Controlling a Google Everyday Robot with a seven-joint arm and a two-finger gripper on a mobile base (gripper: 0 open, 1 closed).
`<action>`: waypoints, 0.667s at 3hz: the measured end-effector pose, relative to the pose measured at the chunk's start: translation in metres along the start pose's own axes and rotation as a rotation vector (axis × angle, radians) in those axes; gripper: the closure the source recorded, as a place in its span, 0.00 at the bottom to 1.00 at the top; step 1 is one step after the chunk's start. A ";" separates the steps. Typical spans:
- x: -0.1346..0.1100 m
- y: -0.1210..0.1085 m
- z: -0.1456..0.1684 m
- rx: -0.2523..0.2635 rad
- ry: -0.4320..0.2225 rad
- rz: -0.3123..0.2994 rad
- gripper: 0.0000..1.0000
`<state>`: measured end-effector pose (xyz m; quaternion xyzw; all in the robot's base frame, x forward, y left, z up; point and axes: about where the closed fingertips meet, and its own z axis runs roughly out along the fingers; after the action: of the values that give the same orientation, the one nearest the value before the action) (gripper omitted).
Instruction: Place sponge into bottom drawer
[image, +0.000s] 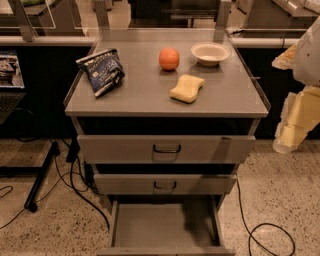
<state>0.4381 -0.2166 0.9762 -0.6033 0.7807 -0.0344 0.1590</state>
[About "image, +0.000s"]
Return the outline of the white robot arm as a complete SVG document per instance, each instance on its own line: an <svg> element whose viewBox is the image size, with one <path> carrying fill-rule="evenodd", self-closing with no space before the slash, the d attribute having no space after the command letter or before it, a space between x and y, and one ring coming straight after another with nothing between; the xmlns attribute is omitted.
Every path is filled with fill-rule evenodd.
<svg viewBox="0 0 320 256"><path fill-rule="evenodd" d="M276 128L273 149L286 154L297 150L320 123L320 18L272 66L291 69L294 79L304 85L299 93L288 94Z"/></svg>

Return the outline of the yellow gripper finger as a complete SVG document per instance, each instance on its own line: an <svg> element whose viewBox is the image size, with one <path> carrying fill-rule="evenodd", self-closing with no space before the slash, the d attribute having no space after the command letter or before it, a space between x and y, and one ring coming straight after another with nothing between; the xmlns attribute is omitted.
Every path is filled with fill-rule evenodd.
<svg viewBox="0 0 320 256"><path fill-rule="evenodd" d="M295 64L296 48L296 44L290 46L272 61L272 66L281 70L292 69Z"/></svg>
<svg viewBox="0 0 320 256"><path fill-rule="evenodd" d="M297 150L308 133L320 123L320 88L305 86L298 94L289 93L280 118L273 149L286 154Z"/></svg>

